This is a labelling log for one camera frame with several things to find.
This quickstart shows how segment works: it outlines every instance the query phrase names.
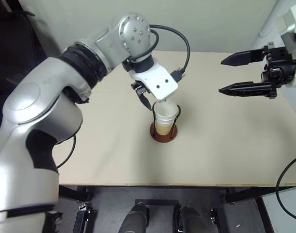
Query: beige table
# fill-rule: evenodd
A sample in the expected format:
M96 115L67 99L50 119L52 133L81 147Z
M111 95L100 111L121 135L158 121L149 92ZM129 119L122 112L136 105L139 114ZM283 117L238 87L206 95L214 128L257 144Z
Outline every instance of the beige table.
M186 53L154 52L169 71ZM149 134L152 113L131 89L120 66L80 105L76 149L59 169L61 184L271 186L296 157L296 114L282 96L230 97L218 89L261 80L259 64L221 66L225 53L191 54L186 77L171 99L181 106L179 133L169 143ZM57 164L72 140L55 147ZM282 185L296 185L296 165Z

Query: white plastic cup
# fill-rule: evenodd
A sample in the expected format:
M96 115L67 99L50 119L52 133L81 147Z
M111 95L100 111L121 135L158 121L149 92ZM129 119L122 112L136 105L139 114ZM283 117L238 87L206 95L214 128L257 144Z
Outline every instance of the white plastic cup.
M159 135L167 135L173 126L179 110L177 104L167 100L154 105L156 115L156 131Z

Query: cable connector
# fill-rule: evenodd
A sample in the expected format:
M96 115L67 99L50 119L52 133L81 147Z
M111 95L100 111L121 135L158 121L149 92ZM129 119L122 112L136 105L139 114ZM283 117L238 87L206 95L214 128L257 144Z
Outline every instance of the cable connector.
M185 76L183 73L184 71L182 69L177 69L171 73L171 76L178 83Z

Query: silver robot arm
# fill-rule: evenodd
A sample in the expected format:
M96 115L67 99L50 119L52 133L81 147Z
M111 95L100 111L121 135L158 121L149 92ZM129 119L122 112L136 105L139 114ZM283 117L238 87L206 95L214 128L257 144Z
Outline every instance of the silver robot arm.
M147 108L144 92L162 101L177 89L151 56L151 31L141 15L125 15L43 61L9 96L0 127L0 232L55 232L61 216L52 211L59 189L52 148L79 130L75 103L88 102L91 89L116 66L124 64Z

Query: black cable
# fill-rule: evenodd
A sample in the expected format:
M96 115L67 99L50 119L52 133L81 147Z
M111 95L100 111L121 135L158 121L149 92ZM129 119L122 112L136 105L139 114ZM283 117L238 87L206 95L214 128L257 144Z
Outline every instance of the black cable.
M62 162L57 166L57 168L60 168L61 166L63 166L63 165L64 165L64 164L70 159L72 153L74 152L74 149L75 149L75 147L76 147L76 135L73 136L73 139L74 139L74 141L73 141L73 143L72 143L72 148L71 148L70 153L69 153L68 156L65 158L65 160L62 161Z
M157 47L158 42L159 42L159 34L155 30L150 30L150 31L151 31L151 33L155 34L155 36L156 36L156 40L154 41L153 45L147 51L145 51L135 57L129 57L128 58L129 60L136 60L140 57L146 56L148 53L152 52Z
M275 187L275 194L276 194L276 197L277 197L277 199L278 199L278 202L279 202L280 206L282 207L282 209L283 209L283 210L284 210L289 216L293 217L294 219L296 219L296 216L293 215L292 213L290 213L290 212L285 208L285 206L283 205L283 203L281 202L279 191L280 191L280 182L281 182L283 176L285 175L286 171L287 171L287 170L288 170L288 169L289 169L289 168L290 168L295 162L296 162L296 158L295 158L293 161L291 161L289 165L287 165L287 167L286 167L286 168L284 169L284 171L281 173L281 175L280 175L280 177L279 177L279 179L278 179L278 182L277 182L277 184L276 184L276 187Z
M150 27L151 28L157 28L157 29L163 29L163 30L173 32L176 35L180 36L181 39L184 40L184 42L185 42L185 44L187 46L187 58L186 58L186 61L185 61L185 65L182 68L182 72L184 73L186 71L186 68L187 68L187 65L188 65L188 62L189 62L189 59L190 59L190 45L189 45L189 42L188 42L187 38L181 32L177 31L174 28L170 28L170 27L163 26L163 25L156 25L156 24L150 24Z

